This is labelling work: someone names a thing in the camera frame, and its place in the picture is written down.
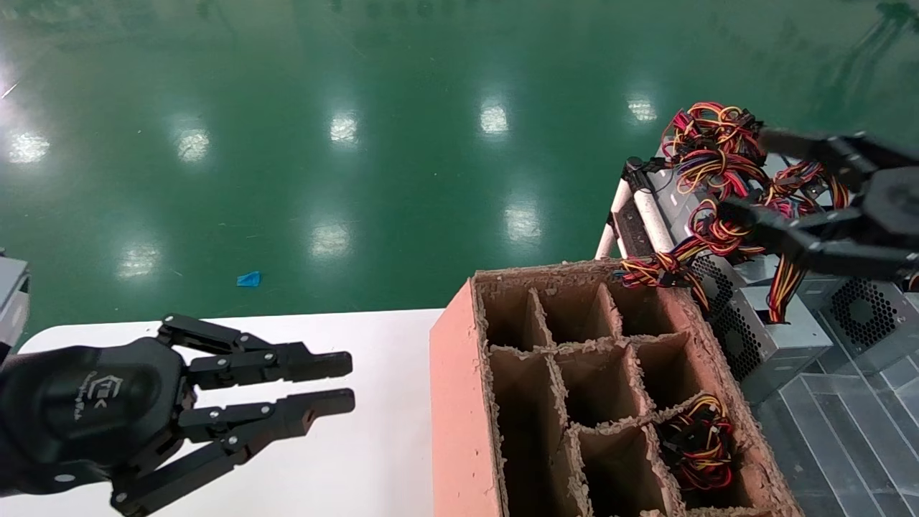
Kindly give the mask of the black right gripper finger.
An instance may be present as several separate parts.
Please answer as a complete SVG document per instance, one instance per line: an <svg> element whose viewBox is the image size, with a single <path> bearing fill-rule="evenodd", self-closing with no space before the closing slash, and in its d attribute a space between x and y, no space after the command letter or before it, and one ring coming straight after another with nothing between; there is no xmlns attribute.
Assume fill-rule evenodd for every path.
<svg viewBox="0 0 919 517"><path fill-rule="evenodd" d="M721 216L768 254L817 274L899 281L917 274L917 248L869 244L864 203L788 218L743 199L721 202Z"/></svg>
<svg viewBox="0 0 919 517"><path fill-rule="evenodd" d="M864 132L854 135L806 135L764 128L760 147L769 153L818 162L847 189L869 189L876 179L917 185L917 152L890 145Z"/></svg>

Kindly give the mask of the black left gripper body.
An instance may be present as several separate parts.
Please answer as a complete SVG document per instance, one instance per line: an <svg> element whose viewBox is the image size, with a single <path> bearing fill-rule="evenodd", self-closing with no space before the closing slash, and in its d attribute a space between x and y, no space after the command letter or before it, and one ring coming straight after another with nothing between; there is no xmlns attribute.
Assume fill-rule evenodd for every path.
<svg viewBox="0 0 919 517"><path fill-rule="evenodd" d="M180 449L196 401L186 363L154 338L16 354L2 364L2 495L141 477Z"/></svg>

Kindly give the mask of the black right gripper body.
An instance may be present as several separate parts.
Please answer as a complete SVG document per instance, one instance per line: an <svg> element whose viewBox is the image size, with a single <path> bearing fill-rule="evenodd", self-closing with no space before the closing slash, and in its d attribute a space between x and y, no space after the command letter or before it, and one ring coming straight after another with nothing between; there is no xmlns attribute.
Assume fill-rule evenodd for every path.
<svg viewBox="0 0 919 517"><path fill-rule="evenodd" d="M886 168L864 191L869 244L918 248L918 167Z"/></svg>

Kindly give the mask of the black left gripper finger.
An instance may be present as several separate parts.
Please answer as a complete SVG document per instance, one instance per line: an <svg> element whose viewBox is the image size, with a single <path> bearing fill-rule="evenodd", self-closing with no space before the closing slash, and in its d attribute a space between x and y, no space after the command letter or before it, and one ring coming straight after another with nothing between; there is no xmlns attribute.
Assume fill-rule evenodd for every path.
<svg viewBox="0 0 919 517"><path fill-rule="evenodd" d="M202 390L340 378L353 370L347 351L312 353L303 343L268 343L251 333L187 315L167 315L158 340L204 354L185 368L190 385Z"/></svg>
<svg viewBox="0 0 919 517"><path fill-rule="evenodd" d="M354 408L353 390L342 388L274 403L184 410L172 431L179 442L202 447L149 474L114 480L111 506L123 516L149 516L246 464L273 442L306 436L315 419Z"/></svg>

